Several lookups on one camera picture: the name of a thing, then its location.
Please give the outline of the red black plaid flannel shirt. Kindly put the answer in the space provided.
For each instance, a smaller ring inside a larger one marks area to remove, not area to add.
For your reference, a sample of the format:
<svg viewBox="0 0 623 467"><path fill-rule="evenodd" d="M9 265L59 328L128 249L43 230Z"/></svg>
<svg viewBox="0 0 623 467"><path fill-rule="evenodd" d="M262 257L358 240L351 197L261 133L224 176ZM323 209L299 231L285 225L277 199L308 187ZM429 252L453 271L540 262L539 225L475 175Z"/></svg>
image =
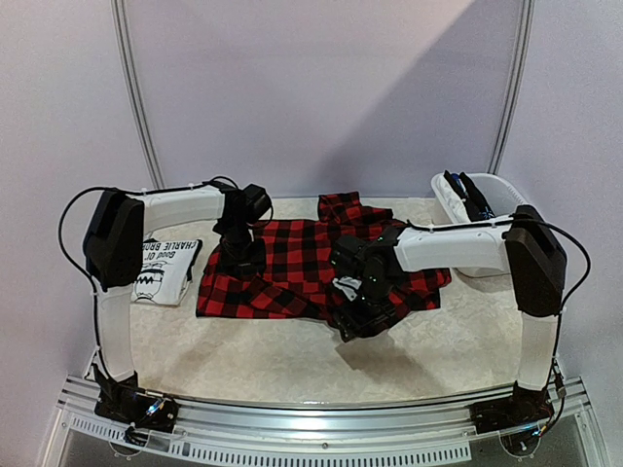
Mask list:
<svg viewBox="0 0 623 467"><path fill-rule="evenodd" d="M319 196L314 220L256 223L252 232L265 243L265 271L236 278L224 272L221 252L214 249L203 271L196 316L331 323L331 309L345 300L332 286L333 244L343 235L374 240L388 227L405 225L389 208L362 204L357 192Z"/></svg>

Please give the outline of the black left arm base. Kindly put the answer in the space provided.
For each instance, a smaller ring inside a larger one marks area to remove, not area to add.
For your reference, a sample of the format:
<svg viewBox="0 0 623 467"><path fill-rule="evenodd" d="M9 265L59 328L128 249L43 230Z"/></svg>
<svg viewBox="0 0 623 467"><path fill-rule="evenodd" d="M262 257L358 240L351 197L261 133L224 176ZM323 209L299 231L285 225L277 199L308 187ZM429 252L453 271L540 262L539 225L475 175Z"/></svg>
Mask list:
<svg viewBox="0 0 623 467"><path fill-rule="evenodd" d="M173 431L180 405L170 395L149 393L138 385L137 373L115 381L96 371L94 378L100 389L96 415L139 429Z"/></svg>

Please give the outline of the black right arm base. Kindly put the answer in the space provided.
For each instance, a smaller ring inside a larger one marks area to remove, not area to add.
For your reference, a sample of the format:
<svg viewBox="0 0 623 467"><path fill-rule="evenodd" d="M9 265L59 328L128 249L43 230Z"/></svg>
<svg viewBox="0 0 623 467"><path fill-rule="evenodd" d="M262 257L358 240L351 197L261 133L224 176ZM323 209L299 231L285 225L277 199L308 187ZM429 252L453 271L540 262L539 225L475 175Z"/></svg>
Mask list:
<svg viewBox="0 0 623 467"><path fill-rule="evenodd" d="M564 401L556 412L547 387L530 390L515 383L509 396L477 402L468 409L478 434L533 426L532 433L540 437L560 419Z"/></svg>

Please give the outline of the white and green t-shirt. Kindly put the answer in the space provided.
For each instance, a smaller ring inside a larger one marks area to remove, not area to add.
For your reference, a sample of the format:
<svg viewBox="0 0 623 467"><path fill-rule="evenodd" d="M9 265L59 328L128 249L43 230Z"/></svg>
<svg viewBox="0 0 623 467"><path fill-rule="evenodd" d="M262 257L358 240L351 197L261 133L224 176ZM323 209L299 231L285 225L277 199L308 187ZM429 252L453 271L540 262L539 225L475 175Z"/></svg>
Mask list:
<svg viewBox="0 0 623 467"><path fill-rule="evenodd" d="M193 267L202 250L200 239L143 242L142 268L133 283L131 301L179 306L193 281Z"/></svg>

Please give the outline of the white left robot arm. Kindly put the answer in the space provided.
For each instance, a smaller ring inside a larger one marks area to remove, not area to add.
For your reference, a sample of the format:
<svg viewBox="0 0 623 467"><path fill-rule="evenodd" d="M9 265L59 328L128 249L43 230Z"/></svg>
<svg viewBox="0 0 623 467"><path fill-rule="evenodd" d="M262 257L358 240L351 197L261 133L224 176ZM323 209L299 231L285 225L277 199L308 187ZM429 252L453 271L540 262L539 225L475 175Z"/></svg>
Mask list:
<svg viewBox="0 0 623 467"><path fill-rule="evenodd" d="M212 221L220 236L219 266L233 276L261 274L266 268L266 247L251 227L271 208L266 190L254 184L240 189L215 180L145 193L104 189L83 251L87 274L95 281L95 334L107 377L125 381L135 374L130 293L141 271L144 235Z"/></svg>

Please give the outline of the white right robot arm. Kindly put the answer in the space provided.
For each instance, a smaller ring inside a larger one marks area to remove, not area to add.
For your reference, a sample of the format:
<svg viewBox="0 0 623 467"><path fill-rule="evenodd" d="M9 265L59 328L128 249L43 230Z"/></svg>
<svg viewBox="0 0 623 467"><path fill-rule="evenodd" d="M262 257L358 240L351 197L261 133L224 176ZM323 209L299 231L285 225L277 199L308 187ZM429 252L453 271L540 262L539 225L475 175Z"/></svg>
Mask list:
<svg viewBox="0 0 623 467"><path fill-rule="evenodd" d="M332 317L344 341L388 325L398 314L389 294L400 280L424 269L495 269L511 276L522 314L522 343L516 383L503 415L523 424L541 406L549 379L560 314L564 307L567 254L531 205L505 218L478 223L388 227L369 241L340 237L331 250L335 286L346 296Z"/></svg>

